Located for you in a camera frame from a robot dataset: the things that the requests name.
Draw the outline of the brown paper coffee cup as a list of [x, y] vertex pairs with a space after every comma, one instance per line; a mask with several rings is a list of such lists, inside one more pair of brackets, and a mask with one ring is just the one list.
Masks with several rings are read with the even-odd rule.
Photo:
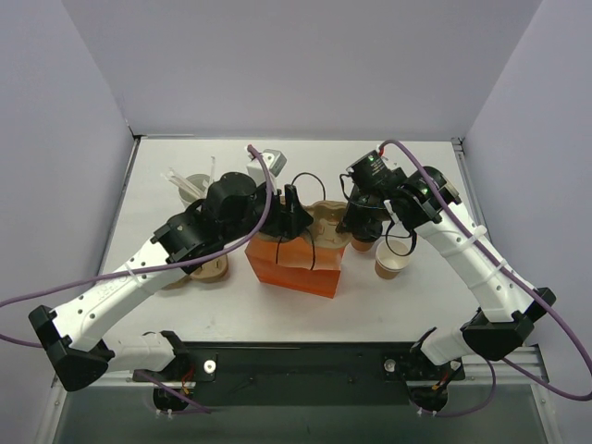
[[373, 241], [361, 241], [356, 239], [351, 240], [352, 248], [359, 253], [365, 253], [370, 251], [374, 244], [375, 243]]

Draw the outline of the brown pulp cup carrier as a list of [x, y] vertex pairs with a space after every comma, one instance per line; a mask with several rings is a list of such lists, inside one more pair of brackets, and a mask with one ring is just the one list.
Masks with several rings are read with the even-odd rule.
[[309, 245], [315, 244], [326, 249], [340, 249], [351, 241], [351, 234], [339, 234], [336, 231], [337, 225], [345, 213], [346, 204], [344, 202], [323, 200], [311, 205], [303, 205], [303, 207], [313, 217], [313, 223], [301, 236], [293, 240], [282, 240], [258, 233], [256, 237], [262, 241], [279, 241], [280, 243], [302, 238]]

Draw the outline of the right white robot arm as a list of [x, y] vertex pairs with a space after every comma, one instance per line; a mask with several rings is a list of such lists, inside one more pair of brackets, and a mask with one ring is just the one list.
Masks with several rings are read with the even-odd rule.
[[373, 150], [348, 167], [353, 182], [340, 232], [363, 242], [375, 241], [378, 226], [398, 220], [414, 239], [434, 247], [473, 293], [473, 318], [450, 333], [430, 333], [410, 355], [413, 371], [430, 377], [443, 364], [477, 354], [499, 361], [523, 345], [546, 310], [531, 297], [534, 287], [513, 282], [515, 273], [493, 248], [487, 230], [470, 217], [454, 186], [426, 166], [406, 175], [387, 167]]

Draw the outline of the orange paper bag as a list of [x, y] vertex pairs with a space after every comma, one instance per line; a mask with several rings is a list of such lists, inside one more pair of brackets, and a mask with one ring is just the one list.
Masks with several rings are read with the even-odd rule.
[[280, 243], [254, 236], [245, 254], [260, 282], [332, 299], [346, 246], [326, 249], [302, 238]]

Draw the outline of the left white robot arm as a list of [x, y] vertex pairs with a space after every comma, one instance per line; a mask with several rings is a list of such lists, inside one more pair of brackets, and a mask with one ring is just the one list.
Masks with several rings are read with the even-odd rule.
[[243, 173], [226, 173], [205, 198], [157, 229], [114, 277], [56, 308], [35, 308], [29, 314], [31, 325], [68, 391], [124, 370], [179, 379], [189, 369], [190, 358], [174, 332], [119, 338], [110, 329], [153, 294], [197, 270], [197, 259], [210, 262], [227, 244], [257, 233], [291, 241], [313, 222], [294, 186], [278, 192]]

